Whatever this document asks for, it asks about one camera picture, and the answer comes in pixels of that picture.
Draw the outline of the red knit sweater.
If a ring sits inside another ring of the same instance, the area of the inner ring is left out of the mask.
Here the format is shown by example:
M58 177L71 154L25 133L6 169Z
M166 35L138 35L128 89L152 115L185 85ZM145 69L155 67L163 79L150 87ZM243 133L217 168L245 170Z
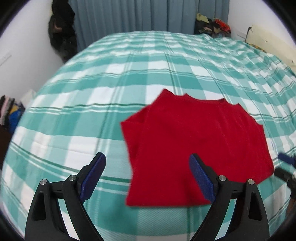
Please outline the red knit sweater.
M274 172L263 126L239 104L163 90L121 123L132 167L128 206L208 204L190 171L197 154L218 175L260 183Z

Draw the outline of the clothes stack at left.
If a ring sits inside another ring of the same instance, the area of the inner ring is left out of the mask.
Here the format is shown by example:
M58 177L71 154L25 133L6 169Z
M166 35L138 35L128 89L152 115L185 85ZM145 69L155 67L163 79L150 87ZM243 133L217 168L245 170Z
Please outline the clothes stack at left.
M24 112L25 107L22 102L16 102L7 95L1 96L1 126L10 134L15 132Z

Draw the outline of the pile of colourful clothes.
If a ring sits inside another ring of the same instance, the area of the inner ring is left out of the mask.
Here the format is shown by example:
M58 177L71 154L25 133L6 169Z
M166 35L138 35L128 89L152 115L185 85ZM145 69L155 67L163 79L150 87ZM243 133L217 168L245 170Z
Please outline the pile of colourful clothes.
M212 38L230 38L231 29L224 21L214 18L207 18L205 15L197 13L194 35L206 34Z

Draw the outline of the teal plaid bed quilt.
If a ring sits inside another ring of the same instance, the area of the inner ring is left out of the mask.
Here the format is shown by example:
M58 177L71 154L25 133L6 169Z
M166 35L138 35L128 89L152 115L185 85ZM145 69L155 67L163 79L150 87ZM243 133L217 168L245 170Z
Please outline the teal plaid bed quilt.
M41 179L66 179L97 152L106 168L85 207L105 240L189 240L209 210L132 208L121 121L163 89L241 104L264 126L277 158L295 154L295 74L279 58L231 38L169 32L106 36L62 66L23 114L6 153L1 210L19 235Z

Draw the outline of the blue-grey curtain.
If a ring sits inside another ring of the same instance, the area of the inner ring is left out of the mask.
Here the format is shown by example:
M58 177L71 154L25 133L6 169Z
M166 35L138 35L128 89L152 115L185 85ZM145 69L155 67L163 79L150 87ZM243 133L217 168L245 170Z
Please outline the blue-grey curtain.
M114 33L166 31L193 34L198 13L228 20L229 1L70 1L78 49Z

